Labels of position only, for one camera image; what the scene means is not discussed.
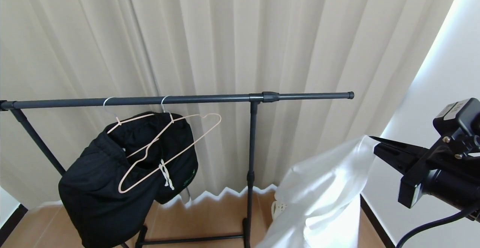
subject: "black cable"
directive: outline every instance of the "black cable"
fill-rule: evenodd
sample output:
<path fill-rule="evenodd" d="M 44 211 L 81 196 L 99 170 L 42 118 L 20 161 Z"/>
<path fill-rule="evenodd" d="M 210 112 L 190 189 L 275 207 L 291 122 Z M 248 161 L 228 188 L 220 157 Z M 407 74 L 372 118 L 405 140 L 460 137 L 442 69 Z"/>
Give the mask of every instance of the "black cable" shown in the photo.
<path fill-rule="evenodd" d="M 440 219 L 440 220 L 433 221 L 433 222 L 430 222 L 430 223 L 427 223 L 427 224 L 423 224 L 419 227 L 416 227 L 416 228 L 410 230 L 410 232 L 406 233 L 400 239 L 400 241 L 398 242 L 398 244 L 395 247 L 396 248 L 401 248 L 403 246 L 403 244 L 405 244 L 405 242 L 408 241 L 408 239 L 413 237 L 415 234 L 418 234 L 422 231 L 425 231 L 427 229 L 430 229 L 430 228 L 433 228 L 433 227 L 436 227 L 436 226 L 442 226 L 444 224 L 448 224 L 448 223 L 451 223 L 451 222 L 455 222 L 459 219 L 465 218 L 465 217 L 469 216 L 470 214 L 472 214 L 473 212 L 475 212 L 476 210 L 478 210 L 479 208 L 480 208 L 480 200 L 478 200 L 477 202 L 472 204 L 470 207 L 463 209 L 461 212 L 458 212 L 457 214 L 454 214 L 454 215 L 446 217 L 444 219 Z"/>

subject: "curtain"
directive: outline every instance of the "curtain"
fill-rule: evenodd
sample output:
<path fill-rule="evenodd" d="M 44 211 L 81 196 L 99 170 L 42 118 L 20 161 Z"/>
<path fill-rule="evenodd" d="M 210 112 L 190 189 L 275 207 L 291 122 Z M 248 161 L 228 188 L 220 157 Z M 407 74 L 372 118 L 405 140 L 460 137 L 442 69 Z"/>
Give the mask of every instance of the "curtain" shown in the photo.
<path fill-rule="evenodd" d="M 361 134 L 379 135 L 453 0 L 0 0 L 6 100 L 354 91 L 354 100 L 259 105 L 255 185 Z M 195 147 L 190 195 L 240 191 L 248 103 L 167 105 L 219 113 Z M 120 118 L 159 106 L 110 106 Z M 24 110 L 68 168 L 115 118 L 102 107 Z M 189 120 L 199 137 L 216 120 Z M 1 113 L 1 186 L 26 207 L 58 200 L 60 175 Z"/>

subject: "clothes rack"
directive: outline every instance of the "clothes rack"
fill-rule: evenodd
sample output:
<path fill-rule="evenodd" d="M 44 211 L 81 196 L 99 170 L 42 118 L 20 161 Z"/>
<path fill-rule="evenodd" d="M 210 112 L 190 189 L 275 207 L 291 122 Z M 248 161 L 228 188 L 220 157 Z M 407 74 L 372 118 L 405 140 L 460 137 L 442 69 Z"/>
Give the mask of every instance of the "clothes rack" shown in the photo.
<path fill-rule="evenodd" d="M 280 100 L 307 100 L 307 99 L 353 99 L 353 91 L 348 93 L 287 93 L 280 94 L 272 91 L 264 91 L 262 93 L 250 94 L 224 94 L 211 96 L 163 96 L 158 97 L 125 97 L 108 99 L 105 106 L 127 106 L 127 105 L 159 105 L 163 100 L 163 104 L 171 103 L 226 103 L 226 102 L 250 102 L 250 147 L 249 147 L 249 166 L 247 172 L 247 217 L 242 220 L 243 232 L 226 236 L 211 236 L 204 238 L 187 238 L 187 239 L 170 239 L 160 241 L 146 241 L 145 236 L 147 227 L 144 225 L 139 232 L 135 248 L 141 248 L 144 245 L 197 242 L 197 241 L 216 241 L 221 239 L 243 238 L 245 248 L 250 247 L 250 229 L 252 222 L 252 197 L 253 186 L 255 180 L 254 173 L 254 153 L 255 153 L 255 134 L 257 125 L 257 111 L 259 103 L 271 103 Z M 81 107 L 81 106 L 102 106 L 106 98 L 89 98 L 89 99 L 62 99 L 62 100 L 38 100 L 38 101 L 7 101 L 0 100 L 1 111 L 11 111 L 17 121 L 19 121 L 36 145 L 41 149 L 43 154 L 63 175 L 65 169 L 55 158 L 50 149 L 43 142 L 41 137 L 35 131 L 31 123 L 22 112 L 26 108 L 65 108 L 65 107 Z"/>

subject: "tiled floor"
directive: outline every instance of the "tiled floor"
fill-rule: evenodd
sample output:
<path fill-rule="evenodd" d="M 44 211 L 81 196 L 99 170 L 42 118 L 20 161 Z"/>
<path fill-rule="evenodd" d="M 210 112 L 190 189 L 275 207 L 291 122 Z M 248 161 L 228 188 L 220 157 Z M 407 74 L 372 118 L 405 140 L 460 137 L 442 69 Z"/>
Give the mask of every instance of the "tiled floor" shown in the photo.
<path fill-rule="evenodd" d="M 272 222 L 270 207 L 274 192 L 254 193 L 251 244 L 263 239 Z M 154 203 L 145 221 L 147 239 L 195 238 L 242 232 L 246 195 L 224 194 L 220 201 L 209 197 L 186 208 L 177 201 L 166 208 Z M 360 216 L 359 248 L 384 247 L 374 228 L 362 212 Z M 135 236 L 127 242 L 134 248 Z M 81 248 L 80 238 L 62 206 L 41 207 L 29 211 L 17 225 L 3 248 Z M 242 248 L 242 239 L 181 243 L 146 247 L 161 248 Z"/>

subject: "black garment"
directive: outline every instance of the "black garment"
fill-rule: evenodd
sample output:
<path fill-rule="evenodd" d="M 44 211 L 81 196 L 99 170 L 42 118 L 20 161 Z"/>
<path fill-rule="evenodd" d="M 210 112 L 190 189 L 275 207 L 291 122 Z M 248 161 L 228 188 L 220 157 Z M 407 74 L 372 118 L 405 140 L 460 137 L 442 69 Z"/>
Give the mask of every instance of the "black garment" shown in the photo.
<path fill-rule="evenodd" d="M 118 192 L 120 180 L 130 166 L 145 155 L 139 151 L 170 123 L 168 113 L 154 114 L 105 130 L 84 149 L 58 184 L 60 198 L 87 248 L 109 248 L 132 238 L 141 228 L 154 199 L 166 203 L 193 180 L 198 170 L 194 146 L 166 165 L 174 190 L 164 186 L 160 170 L 126 193 Z M 193 135 L 186 120 L 176 121 L 153 143 L 144 161 L 139 162 L 123 182 L 126 190 L 192 144 Z"/>

